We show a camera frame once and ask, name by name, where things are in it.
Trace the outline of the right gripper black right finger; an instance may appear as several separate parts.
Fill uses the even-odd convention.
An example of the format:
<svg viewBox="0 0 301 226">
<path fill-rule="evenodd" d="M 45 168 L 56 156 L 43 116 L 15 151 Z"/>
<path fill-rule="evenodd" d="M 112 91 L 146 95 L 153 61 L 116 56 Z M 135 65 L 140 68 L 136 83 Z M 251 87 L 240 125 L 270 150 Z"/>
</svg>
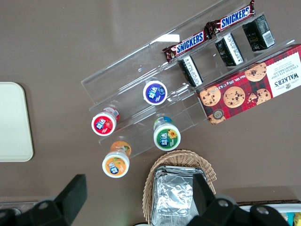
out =
<svg viewBox="0 0 301 226">
<path fill-rule="evenodd" d="M 254 205 L 241 209 L 226 198 L 217 198 L 201 174 L 193 175 L 193 200 L 198 210 L 189 226 L 287 226 L 272 207 Z"/>
</svg>

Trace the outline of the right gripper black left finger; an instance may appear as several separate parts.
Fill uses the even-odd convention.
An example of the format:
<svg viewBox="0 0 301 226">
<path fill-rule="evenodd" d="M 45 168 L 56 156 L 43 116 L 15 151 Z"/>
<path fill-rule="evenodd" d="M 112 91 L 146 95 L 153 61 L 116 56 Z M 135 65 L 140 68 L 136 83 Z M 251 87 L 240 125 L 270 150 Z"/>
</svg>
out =
<svg viewBox="0 0 301 226">
<path fill-rule="evenodd" d="M 70 226 L 87 200 L 86 175 L 77 174 L 53 200 L 40 201 L 25 213 L 26 226 Z"/>
</svg>

